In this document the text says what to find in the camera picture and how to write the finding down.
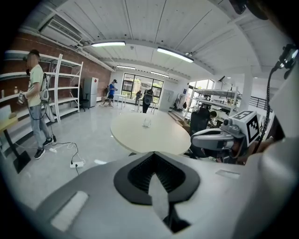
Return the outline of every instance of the round white table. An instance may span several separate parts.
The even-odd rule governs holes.
[[[151,120],[149,128],[142,126],[145,118]],[[187,131],[164,113],[121,114],[112,121],[110,129],[113,137],[134,153],[160,151],[180,155],[191,145]]]

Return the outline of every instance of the shelving unit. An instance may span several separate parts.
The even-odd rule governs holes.
[[[23,60],[25,56],[28,55],[28,51],[20,51],[20,50],[8,50],[4,54],[4,60],[9,61],[9,60]],[[63,55],[60,54],[59,57],[55,56],[49,56],[45,54],[40,54],[40,61],[41,62],[47,62],[50,63],[49,66],[49,72],[45,72],[49,76],[55,76],[55,81],[54,81],[54,87],[49,88],[49,91],[54,91],[54,98],[53,102],[49,104],[49,106],[55,107],[56,110],[56,116],[54,116],[55,120],[60,121],[60,117],[67,115],[71,112],[78,111],[79,112],[79,100],[78,98],[72,97],[71,93],[70,96],[67,98],[59,98],[58,97],[58,90],[66,90],[66,89],[77,89],[79,95],[79,86],[80,86],[80,78],[81,78],[81,72],[82,72],[82,63],[75,63],[71,62],[68,60],[63,59]],[[60,66],[68,66],[68,67],[78,67],[78,73],[77,74],[66,74],[66,73],[61,73],[60,71]],[[9,80],[12,78],[20,78],[20,77],[28,77],[26,72],[12,72],[12,73],[5,73],[0,75],[0,81],[2,80]],[[70,77],[70,78],[78,78],[78,87],[74,86],[66,86],[66,87],[58,87],[58,81],[59,77]],[[17,98],[19,94],[14,94],[10,96],[6,96],[4,98],[0,99],[1,102],[5,102],[7,100]],[[75,108],[64,108],[64,109],[59,109],[59,105],[62,103],[66,102],[72,102],[75,101],[77,103],[77,107]],[[23,108],[20,111],[17,112],[17,117],[21,118],[24,116],[28,116],[22,120],[20,120],[16,125],[8,129],[8,133],[11,137],[11,140],[13,143],[17,142],[20,140],[22,137],[25,135],[29,134],[32,132],[31,124],[30,124],[30,118],[29,118],[29,111],[27,108]],[[6,141],[3,141],[2,144],[2,150],[5,151],[9,148],[9,145]]]
[[[207,104],[207,105],[213,105],[213,106],[221,107],[221,108],[224,108],[224,109],[228,109],[228,110],[230,110],[229,115],[233,114],[234,111],[237,110],[237,108],[236,108],[236,100],[237,99],[241,99],[241,95],[240,95],[240,93],[238,91],[238,87],[236,88],[235,91],[226,91],[226,90],[195,90],[194,92],[197,92],[197,93],[202,94],[202,95],[210,95],[210,96],[215,95],[215,96],[233,98],[234,101],[233,101],[232,105],[226,105],[226,104],[222,104],[222,103],[215,102],[215,101],[205,100],[202,97],[198,97],[198,98],[193,98],[192,99],[192,100],[196,100],[198,102],[201,102],[201,103],[204,103],[204,104]]]

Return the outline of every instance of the white pillar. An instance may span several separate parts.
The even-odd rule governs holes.
[[[248,110],[249,101],[252,93],[252,84],[253,84],[253,78],[251,74],[251,69],[248,68],[244,74],[243,95],[240,103],[239,112],[243,110]]]

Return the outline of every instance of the person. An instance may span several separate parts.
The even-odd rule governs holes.
[[[153,102],[154,92],[152,89],[144,91],[144,97],[142,99],[142,113],[146,113],[151,102]]]
[[[216,128],[216,126],[214,125],[212,119],[214,119],[217,116],[217,112],[216,111],[211,111],[210,112],[210,120],[209,123],[212,125],[211,128]]]
[[[43,104],[39,92],[43,84],[43,70],[38,64],[39,58],[39,52],[35,49],[31,50],[27,56],[27,67],[29,70],[31,70],[31,73],[28,91],[24,94],[24,97],[27,99],[28,103],[33,135],[38,145],[38,150],[34,155],[35,159],[40,159],[46,152],[44,146],[52,143],[53,141],[45,123],[43,117],[44,114],[42,114]],[[45,142],[43,142],[41,131],[43,131],[44,135],[46,136]]]
[[[114,98],[114,92],[117,91],[117,89],[115,88],[114,84],[117,83],[117,80],[114,79],[111,84],[109,85],[109,93],[108,93],[108,106],[111,106],[111,100]]]

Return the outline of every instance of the wooden desk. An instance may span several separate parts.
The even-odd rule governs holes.
[[[16,159],[14,160],[14,168],[17,171],[17,173],[20,173],[31,159],[26,151],[24,151],[21,154],[18,153],[7,132],[8,128],[10,128],[11,126],[17,123],[18,123],[18,117],[13,117],[12,119],[7,119],[5,121],[0,122],[0,133],[1,132],[4,133],[11,150],[16,156]]]

